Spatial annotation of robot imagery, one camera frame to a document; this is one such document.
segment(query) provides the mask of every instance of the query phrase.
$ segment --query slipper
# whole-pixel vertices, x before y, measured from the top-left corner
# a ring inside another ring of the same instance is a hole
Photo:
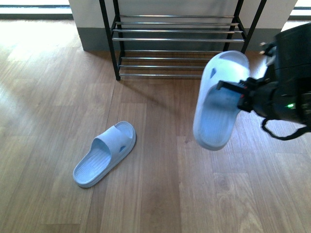
[[[86,156],[73,171],[73,179],[83,188],[88,188],[102,179],[134,147],[134,127],[121,121],[94,138]]]
[[[219,53],[206,65],[193,121],[194,138],[203,148],[223,148],[240,112],[237,105],[241,94],[225,88],[217,90],[217,83],[220,80],[238,83],[249,75],[248,60],[238,51]]]

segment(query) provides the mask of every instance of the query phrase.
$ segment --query wall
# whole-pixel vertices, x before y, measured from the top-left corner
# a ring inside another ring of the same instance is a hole
[[[85,50],[107,50],[104,22],[99,0],[69,0],[73,17]],[[124,15],[233,15],[237,1],[232,0],[119,0]],[[113,20],[112,0],[106,0],[110,23]],[[245,0],[240,18],[248,30],[260,0]],[[249,50],[259,49],[258,43],[271,41],[281,31],[296,0],[267,0],[252,37]]]

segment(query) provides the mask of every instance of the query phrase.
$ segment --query metal shoe rack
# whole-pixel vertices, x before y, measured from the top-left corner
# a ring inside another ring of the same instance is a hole
[[[227,51],[230,43],[241,43],[245,53],[266,4],[260,1],[247,32],[239,17],[243,0],[238,0],[232,16],[121,15],[118,0],[113,0],[111,27],[105,1],[99,1],[118,81],[121,77],[200,78],[208,60]]]

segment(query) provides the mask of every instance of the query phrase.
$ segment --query black frame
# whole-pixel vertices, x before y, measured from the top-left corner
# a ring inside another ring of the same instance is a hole
[[[12,8],[12,9],[70,9],[69,5],[0,5],[0,8]],[[47,20],[71,20],[73,19],[72,13],[4,13],[0,14],[0,19],[47,19]]]
[[[122,57],[125,55],[124,40],[122,40],[122,39],[119,40],[121,52],[120,52],[118,60],[117,60],[117,57],[115,54],[115,48],[114,48],[113,40],[112,40],[113,34],[114,34],[113,30],[115,29],[115,27],[117,27],[118,30],[122,30],[121,24],[117,23],[117,22],[121,21],[119,3],[118,3],[118,0],[113,0],[115,17],[114,17],[112,26],[110,27],[108,16],[107,16],[105,1],[99,0],[99,2],[100,2],[100,6],[101,6],[102,15],[103,15],[105,31],[106,31],[106,35],[107,35],[107,40],[108,40],[109,50],[110,50],[110,54],[111,54],[112,64],[113,64],[114,72],[116,75],[116,80],[119,81],[119,80],[121,80],[120,72],[119,72],[120,71],[120,65],[122,62]],[[235,12],[234,12],[234,16],[232,18],[232,22],[231,22],[229,31],[235,31],[235,27],[238,26],[239,30],[242,32],[241,34],[242,34],[242,38],[243,38],[243,42],[244,42],[243,47],[241,49],[241,52],[245,53],[247,46],[251,40],[251,37],[254,33],[254,30],[256,28],[256,25],[258,23],[258,20],[260,18],[260,15],[264,9],[264,6],[265,6],[267,0],[261,0],[260,1],[260,4],[259,4],[258,9],[256,11],[256,14],[254,16],[254,19],[253,19],[253,22],[251,24],[249,32],[246,32],[246,30],[245,30],[245,28],[244,28],[244,26],[240,20],[240,17],[239,17],[243,2],[244,2],[244,0],[238,0],[238,3],[236,6],[236,9],[235,9]],[[119,38],[123,38],[122,32],[118,32],[118,35],[119,35]],[[231,34],[231,33],[229,33],[227,35],[228,41],[225,42],[223,51],[228,50],[230,42],[232,41],[232,35],[233,34]]]

